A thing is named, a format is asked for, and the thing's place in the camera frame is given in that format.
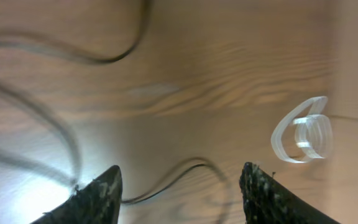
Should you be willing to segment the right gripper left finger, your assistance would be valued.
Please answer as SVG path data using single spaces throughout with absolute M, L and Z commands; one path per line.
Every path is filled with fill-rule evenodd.
M 117 224 L 121 199 L 122 175 L 115 165 L 32 224 Z

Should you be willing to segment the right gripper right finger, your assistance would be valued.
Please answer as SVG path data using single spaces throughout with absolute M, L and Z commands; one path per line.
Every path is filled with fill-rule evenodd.
M 244 164 L 239 186 L 247 224 L 339 224 L 251 162 Z

